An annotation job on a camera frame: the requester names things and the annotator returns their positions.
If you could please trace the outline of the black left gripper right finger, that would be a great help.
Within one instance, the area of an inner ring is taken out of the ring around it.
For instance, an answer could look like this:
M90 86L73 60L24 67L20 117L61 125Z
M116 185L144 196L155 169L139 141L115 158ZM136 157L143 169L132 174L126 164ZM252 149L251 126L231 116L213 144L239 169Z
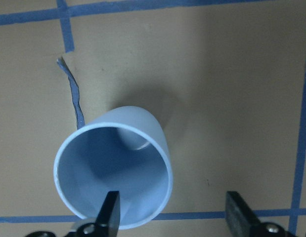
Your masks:
M233 237L262 237L262 222L237 191L227 191L225 220Z

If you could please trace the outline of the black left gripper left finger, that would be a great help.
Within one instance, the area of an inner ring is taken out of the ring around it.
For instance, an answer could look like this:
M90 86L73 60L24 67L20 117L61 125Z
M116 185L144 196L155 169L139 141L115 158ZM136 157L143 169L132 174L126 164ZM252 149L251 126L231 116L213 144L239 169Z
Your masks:
M96 237L116 237L120 226L120 193L109 191L95 220Z

